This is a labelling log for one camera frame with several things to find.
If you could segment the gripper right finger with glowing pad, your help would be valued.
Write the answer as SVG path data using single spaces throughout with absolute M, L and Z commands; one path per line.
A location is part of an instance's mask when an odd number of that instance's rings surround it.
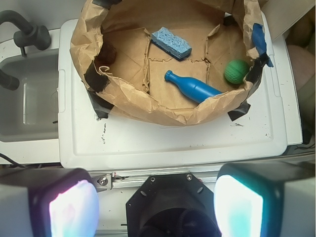
M 226 163 L 215 183 L 214 211 L 224 237 L 314 237 L 315 164 Z

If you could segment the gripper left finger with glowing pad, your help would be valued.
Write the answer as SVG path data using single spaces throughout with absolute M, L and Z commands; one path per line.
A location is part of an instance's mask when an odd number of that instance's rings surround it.
M 2 237 L 93 237 L 99 198 L 82 168 L 0 171 Z

